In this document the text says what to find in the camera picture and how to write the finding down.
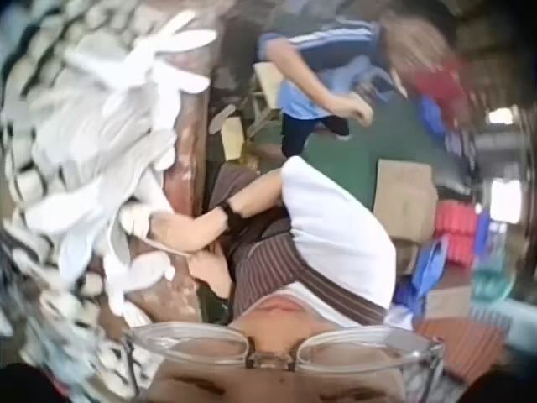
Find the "eyeglasses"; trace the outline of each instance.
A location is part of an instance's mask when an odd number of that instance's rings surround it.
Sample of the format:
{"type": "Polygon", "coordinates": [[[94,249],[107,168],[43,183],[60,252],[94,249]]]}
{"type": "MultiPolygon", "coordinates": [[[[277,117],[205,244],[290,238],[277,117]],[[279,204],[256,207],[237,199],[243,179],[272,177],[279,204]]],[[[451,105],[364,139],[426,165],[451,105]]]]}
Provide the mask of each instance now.
{"type": "Polygon", "coordinates": [[[426,402],[442,368],[443,344],[394,327],[356,327],[325,332],[306,339],[292,357],[255,351],[241,332],[205,323],[171,322],[135,327],[124,332],[122,346],[129,381],[139,393],[133,351],[142,348],[178,364],[211,370],[279,368],[301,374],[349,376],[409,364],[426,364],[428,375],[420,402],[426,402]],[[384,354],[370,354],[380,349],[384,354]]]}

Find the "pile of insoles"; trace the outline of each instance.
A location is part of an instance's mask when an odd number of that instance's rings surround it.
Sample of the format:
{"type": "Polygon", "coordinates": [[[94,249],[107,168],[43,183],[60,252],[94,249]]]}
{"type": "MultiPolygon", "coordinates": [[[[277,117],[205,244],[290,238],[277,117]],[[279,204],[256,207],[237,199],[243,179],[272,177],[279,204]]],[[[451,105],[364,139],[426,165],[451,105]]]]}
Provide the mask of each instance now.
{"type": "MultiPolygon", "coordinates": [[[[107,293],[115,315],[145,325],[125,293],[174,277],[169,250],[131,259],[120,217],[129,222],[133,202],[172,212],[162,180],[175,162],[180,94],[203,92],[209,80],[167,57],[216,38],[189,29],[193,11],[169,17],[138,0],[71,0],[26,29],[2,71],[1,145],[16,209],[0,242],[39,290],[29,328],[49,340],[28,336],[21,355],[41,364],[43,349],[48,360],[52,351],[47,364],[60,380],[97,374],[123,396],[132,389],[119,346],[98,328],[96,299],[107,293]],[[86,272],[94,256],[104,277],[86,272]]],[[[138,350],[134,358],[143,386],[158,360],[138,350]]]]}

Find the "red plastic crate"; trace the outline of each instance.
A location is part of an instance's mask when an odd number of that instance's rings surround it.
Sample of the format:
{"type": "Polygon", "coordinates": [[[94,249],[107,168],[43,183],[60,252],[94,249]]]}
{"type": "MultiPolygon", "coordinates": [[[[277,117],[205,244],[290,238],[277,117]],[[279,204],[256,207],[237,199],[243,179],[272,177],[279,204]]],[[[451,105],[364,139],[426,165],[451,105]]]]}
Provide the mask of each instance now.
{"type": "Polygon", "coordinates": [[[439,201],[436,206],[435,234],[456,233],[474,236],[477,214],[473,205],[459,201],[439,201]]]}
{"type": "Polygon", "coordinates": [[[449,239],[447,261],[453,264],[458,264],[465,269],[470,269],[473,266],[474,260],[474,236],[454,233],[445,233],[444,236],[449,239]]]}

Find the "eyeglass frame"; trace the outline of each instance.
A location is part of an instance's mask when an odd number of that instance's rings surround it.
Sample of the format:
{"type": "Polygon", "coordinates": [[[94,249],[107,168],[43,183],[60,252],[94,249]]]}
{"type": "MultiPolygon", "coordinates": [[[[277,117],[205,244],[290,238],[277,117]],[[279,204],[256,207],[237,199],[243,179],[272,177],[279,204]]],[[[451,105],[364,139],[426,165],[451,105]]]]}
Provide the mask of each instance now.
{"type": "MultiPolygon", "coordinates": [[[[191,323],[191,322],[168,322],[168,323],[159,323],[159,324],[151,324],[143,327],[137,327],[134,329],[128,329],[124,330],[122,334],[121,339],[121,346],[123,349],[123,352],[125,353],[126,359],[127,359],[127,366],[128,366],[128,381],[130,382],[131,386],[134,389],[134,394],[139,395],[140,394],[140,387],[138,385],[138,381],[136,380],[136,375],[134,372],[134,358],[133,358],[133,352],[134,352],[134,345],[138,345],[140,348],[145,349],[146,351],[150,353],[154,353],[157,355],[162,356],[165,359],[170,359],[175,362],[188,362],[191,359],[185,358],[184,360],[180,360],[173,355],[169,355],[165,351],[155,351],[155,348],[148,345],[142,338],[137,337],[136,331],[141,330],[142,328],[151,328],[158,325],[167,326],[170,324],[175,325],[188,325],[189,327],[204,327],[205,329],[212,328],[214,330],[218,329],[220,332],[226,332],[227,334],[236,333],[237,335],[242,336],[244,339],[248,341],[248,350],[246,352],[246,355],[244,356],[244,360],[242,362],[242,367],[245,369],[259,369],[259,368],[267,368],[266,365],[263,366],[263,361],[266,359],[272,359],[274,361],[280,361],[279,369],[282,369],[284,371],[288,372],[296,372],[296,361],[297,357],[299,357],[300,349],[304,346],[307,347],[307,343],[312,340],[316,340],[318,338],[325,338],[326,336],[337,336],[337,335],[352,335],[353,333],[359,334],[360,332],[364,332],[364,330],[368,331],[374,331],[374,330],[388,330],[392,329],[394,331],[399,332],[406,332],[410,335],[414,335],[414,337],[420,337],[415,335],[413,332],[406,331],[404,329],[399,329],[396,327],[389,327],[389,326],[372,326],[372,327],[353,327],[353,328],[345,328],[345,329],[338,329],[335,331],[329,331],[329,332],[323,332],[321,334],[317,334],[315,336],[312,336],[310,338],[307,338],[306,340],[303,340],[298,349],[296,355],[293,357],[291,354],[287,353],[281,356],[278,356],[278,354],[275,353],[266,353],[263,351],[257,351],[255,349],[255,346],[253,344],[253,340],[251,338],[247,338],[242,332],[239,332],[237,329],[229,328],[229,327],[222,327],[218,325],[212,325],[210,323],[191,323]]],[[[338,374],[366,374],[366,373],[372,373],[375,371],[379,371],[381,369],[396,369],[396,368],[402,368],[405,365],[408,364],[417,364],[420,362],[427,363],[429,373],[427,375],[427,379],[425,380],[425,387],[421,394],[419,403],[426,403],[426,401],[429,399],[429,395],[432,389],[432,385],[435,383],[435,381],[439,378],[441,375],[441,372],[443,370],[443,359],[444,359],[444,344],[439,339],[425,339],[429,340],[429,345],[426,351],[424,352],[415,352],[419,353],[417,355],[414,355],[413,357],[405,357],[402,359],[399,359],[399,362],[396,361],[396,364],[390,364],[390,365],[383,365],[379,366],[377,368],[370,368],[367,370],[353,370],[353,371],[341,371],[339,373],[323,373],[323,375],[332,375],[337,376],[338,374]]],[[[213,366],[222,366],[222,367],[230,367],[231,364],[223,364],[218,362],[212,362],[212,363],[202,363],[199,361],[196,361],[196,364],[200,365],[213,365],[213,366]]],[[[317,372],[320,374],[322,371],[305,371],[309,374],[317,372]]]]}

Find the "black wristband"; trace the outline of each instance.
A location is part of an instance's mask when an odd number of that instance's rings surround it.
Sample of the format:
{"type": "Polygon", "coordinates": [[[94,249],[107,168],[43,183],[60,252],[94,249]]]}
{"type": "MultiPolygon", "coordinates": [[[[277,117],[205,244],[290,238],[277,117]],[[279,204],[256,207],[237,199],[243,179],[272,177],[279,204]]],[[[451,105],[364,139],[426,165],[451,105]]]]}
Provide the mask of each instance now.
{"type": "Polygon", "coordinates": [[[222,203],[218,203],[216,206],[220,207],[226,213],[227,229],[230,233],[235,233],[236,231],[240,231],[242,229],[244,218],[242,218],[240,214],[233,211],[227,200],[223,201],[222,203]]]}

